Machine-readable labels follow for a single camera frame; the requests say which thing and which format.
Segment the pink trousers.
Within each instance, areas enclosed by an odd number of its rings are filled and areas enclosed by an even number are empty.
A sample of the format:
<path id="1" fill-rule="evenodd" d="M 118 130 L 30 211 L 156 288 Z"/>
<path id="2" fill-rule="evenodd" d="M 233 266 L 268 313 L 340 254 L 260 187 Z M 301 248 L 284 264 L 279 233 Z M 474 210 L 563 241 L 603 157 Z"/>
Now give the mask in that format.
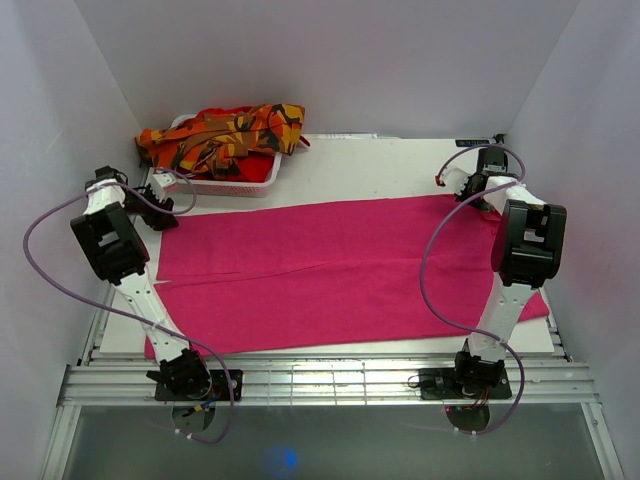
<path id="1" fill-rule="evenodd" d="M 222 354 L 437 338 L 475 326 L 500 217 L 449 195 L 185 217 L 157 291 Z"/>

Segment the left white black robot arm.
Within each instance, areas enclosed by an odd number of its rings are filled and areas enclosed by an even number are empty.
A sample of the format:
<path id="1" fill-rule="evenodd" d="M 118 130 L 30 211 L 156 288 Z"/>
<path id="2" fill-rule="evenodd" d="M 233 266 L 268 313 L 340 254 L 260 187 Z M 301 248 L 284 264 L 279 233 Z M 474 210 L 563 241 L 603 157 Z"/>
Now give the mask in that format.
<path id="1" fill-rule="evenodd" d="M 128 190 L 124 173 L 99 168 L 85 184 L 87 208 L 70 226 L 97 277 L 113 285 L 144 319 L 142 328 L 159 364 L 148 377 L 173 395 L 199 400 L 211 392 L 212 376 L 155 290 L 147 268 L 150 255 L 131 219 L 141 217 L 156 232 L 177 227 L 174 202 L 164 192 L 174 182 L 159 174 L 148 185 Z"/>

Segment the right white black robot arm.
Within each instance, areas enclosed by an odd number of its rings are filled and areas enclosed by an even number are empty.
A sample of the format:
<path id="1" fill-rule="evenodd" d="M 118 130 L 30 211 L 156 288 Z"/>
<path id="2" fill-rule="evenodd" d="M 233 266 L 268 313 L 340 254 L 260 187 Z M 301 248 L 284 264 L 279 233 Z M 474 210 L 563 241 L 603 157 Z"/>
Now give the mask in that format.
<path id="1" fill-rule="evenodd" d="M 528 302 L 559 271 L 568 212 L 510 177 L 507 153 L 496 146 L 479 150 L 476 172 L 461 184 L 456 198 L 463 201 L 476 193 L 483 194 L 476 202 L 500 214 L 490 256 L 494 279 L 478 331 L 456 354 L 451 382 L 464 397 L 501 389 L 499 396 L 508 398 L 505 344 Z"/>

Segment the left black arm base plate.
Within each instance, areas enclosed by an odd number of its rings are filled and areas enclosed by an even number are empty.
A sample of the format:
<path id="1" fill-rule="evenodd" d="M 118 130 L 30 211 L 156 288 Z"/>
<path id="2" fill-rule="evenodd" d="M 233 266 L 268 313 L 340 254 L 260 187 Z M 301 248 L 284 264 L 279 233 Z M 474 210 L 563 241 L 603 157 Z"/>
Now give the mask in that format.
<path id="1" fill-rule="evenodd" d="M 218 401 L 228 401 L 230 396 L 230 390 L 225 374 L 221 369 L 211 370 L 212 390 L 208 397 L 189 397 L 186 395 L 178 395 L 172 393 L 168 388 L 157 384 L 153 399 L 156 401 L 191 401 L 191 402 L 204 402 L 211 396 L 214 396 Z M 240 401 L 242 398 L 244 372 L 240 369 L 231 369 L 229 371 L 231 383 L 233 386 L 233 398 L 235 401 Z"/>

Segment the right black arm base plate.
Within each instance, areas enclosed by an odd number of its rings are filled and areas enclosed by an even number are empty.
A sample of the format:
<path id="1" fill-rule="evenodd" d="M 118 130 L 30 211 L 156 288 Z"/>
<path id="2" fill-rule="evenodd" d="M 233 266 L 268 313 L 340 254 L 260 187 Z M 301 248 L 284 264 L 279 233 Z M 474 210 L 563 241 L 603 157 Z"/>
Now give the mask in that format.
<path id="1" fill-rule="evenodd" d="M 458 379 L 453 367 L 418 370 L 418 387 L 423 400 L 507 400 L 512 397 L 508 377 L 503 372 L 495 386 L 483 381 Z"/>

